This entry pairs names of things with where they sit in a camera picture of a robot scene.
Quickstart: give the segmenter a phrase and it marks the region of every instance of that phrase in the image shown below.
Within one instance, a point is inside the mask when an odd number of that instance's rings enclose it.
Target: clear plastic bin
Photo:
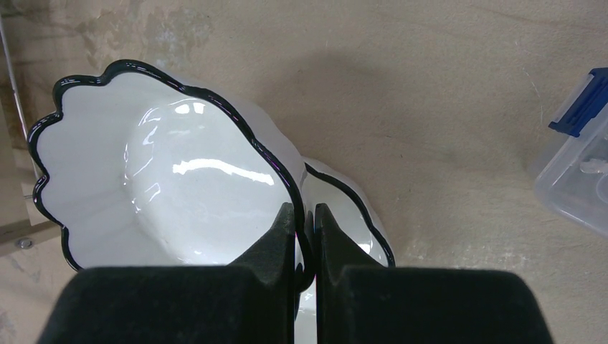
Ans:
[[[592,70],[556,112],[556,135],[531,166],[555,211],[608,236],[608,68]]]

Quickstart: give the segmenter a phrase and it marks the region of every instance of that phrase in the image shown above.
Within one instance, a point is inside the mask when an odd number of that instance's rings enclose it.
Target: white ceramic bowl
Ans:
[[[57,111],[31,129],[43,177],[37,208],[62,227],[75,269],[228,264],[294,205],[303,275],[296,342],[316,338],[305,215],[327,203],[338,225],[384,266],[394,257],[361,189],[300,156],[258,106],[132,60],[54,88]]]

